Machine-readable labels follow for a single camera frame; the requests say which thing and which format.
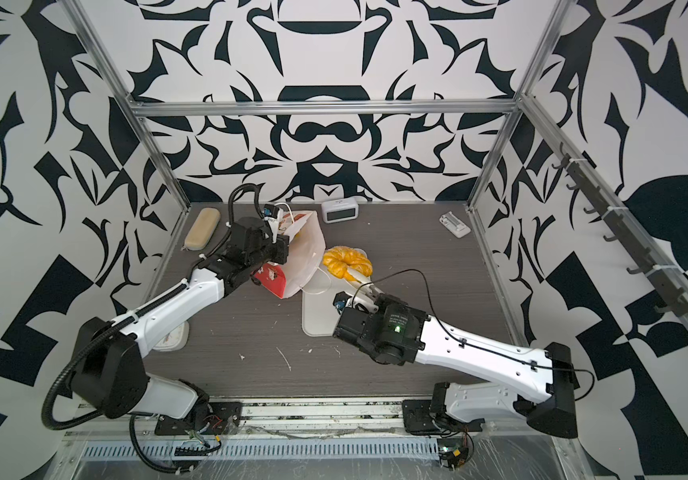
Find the yellow fake braided bread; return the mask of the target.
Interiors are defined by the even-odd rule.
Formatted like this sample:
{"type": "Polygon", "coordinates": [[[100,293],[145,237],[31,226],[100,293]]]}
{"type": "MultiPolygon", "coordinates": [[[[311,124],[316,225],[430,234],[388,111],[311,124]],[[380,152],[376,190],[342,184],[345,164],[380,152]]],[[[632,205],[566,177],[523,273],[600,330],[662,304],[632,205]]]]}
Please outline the yellow fake braided bread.
{"type": "Polygon", "coordinates": [[[347,246],[335,246],[326,250],[322,258],[322,265],[333,277],[349,282],[358,282],[351,271],[355,271],[363,277],[370,277],[373,274],[373,265],[367,254],[361,249],[347,246]]]}

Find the red white paper bag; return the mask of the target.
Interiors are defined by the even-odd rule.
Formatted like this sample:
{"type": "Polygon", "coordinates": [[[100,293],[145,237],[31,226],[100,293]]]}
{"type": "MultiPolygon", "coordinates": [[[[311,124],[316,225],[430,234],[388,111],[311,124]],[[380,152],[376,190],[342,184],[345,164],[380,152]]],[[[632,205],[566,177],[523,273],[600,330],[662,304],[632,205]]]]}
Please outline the red white paper bag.
{"type": "Polygon", "coordinates": [[[299,292],[314,275],[322,262],[325,240],[316,211],[294,211],[288,204],[279,234],[290,240],[287,262],[284,265],[266,263],[256,277],[276,297],[287,299],[299,292]]]}

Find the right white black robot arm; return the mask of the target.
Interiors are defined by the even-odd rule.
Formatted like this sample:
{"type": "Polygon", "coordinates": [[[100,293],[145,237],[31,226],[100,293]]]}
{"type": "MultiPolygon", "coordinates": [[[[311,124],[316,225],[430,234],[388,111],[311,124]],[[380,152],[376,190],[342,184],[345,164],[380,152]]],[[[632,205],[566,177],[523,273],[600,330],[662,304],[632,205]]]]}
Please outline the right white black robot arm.
{"type": "Polygon", "coordinates": [[[438,366],[477,378],[474,385],[438,382],[429,400],[404,401],[409,433],[479,432],[487,421],[515,418],[542,434],[577,438],[579,382],[569,347],[528,348],[466,332],[374,281],[337,292],[332,305],[339,314],[334,337],[374,362],[438,366]]]}

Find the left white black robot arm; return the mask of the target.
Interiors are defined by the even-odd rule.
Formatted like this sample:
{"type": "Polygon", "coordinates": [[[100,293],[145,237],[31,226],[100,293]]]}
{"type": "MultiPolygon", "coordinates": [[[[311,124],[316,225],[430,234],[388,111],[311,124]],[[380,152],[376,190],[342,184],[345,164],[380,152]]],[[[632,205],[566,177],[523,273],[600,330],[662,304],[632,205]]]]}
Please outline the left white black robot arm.
{"type": "Polygon", "coordinates": [[[279,231],[283,215],[267,204],[258,216],[231,222],[225,241],[196,262],[187,278],[110,321],[86,322],[43,403],[43,424],[65,430],[98,417],[161,415],[200,425],[209,413],[207,394],[184,380],[149,374],[144,359],[191,317],[252,280],[264,264],[287,260],[290,239],[279,231]]]}

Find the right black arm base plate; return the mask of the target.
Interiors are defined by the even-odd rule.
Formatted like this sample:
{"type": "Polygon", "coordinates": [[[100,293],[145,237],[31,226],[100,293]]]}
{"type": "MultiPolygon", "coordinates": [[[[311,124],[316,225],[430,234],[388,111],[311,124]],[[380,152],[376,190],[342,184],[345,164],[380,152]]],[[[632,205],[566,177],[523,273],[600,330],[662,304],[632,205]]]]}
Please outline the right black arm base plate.
{"type": "Polygon", "coordinates": [[[401,402],[403,425],[411,435],[446,435],[451,433],[483,430],[485,420],[462,422],[450,417],[445,406],[433,400],[403,400],[401,402]]]}

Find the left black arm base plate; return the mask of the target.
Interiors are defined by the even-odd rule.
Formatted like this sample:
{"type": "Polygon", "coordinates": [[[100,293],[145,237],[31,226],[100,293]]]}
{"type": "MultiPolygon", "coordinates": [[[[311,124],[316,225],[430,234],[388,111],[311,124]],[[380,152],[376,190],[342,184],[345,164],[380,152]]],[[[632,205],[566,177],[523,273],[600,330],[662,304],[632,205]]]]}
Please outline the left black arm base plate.
{"type": "Polygon", "coordinates": [[[200,435],[221,435],[236,430],[241,423],[241,402],[210,402],[197,404],[183,419],[161,417],[154,434],[180,436],[196,432],[200,435]]]}

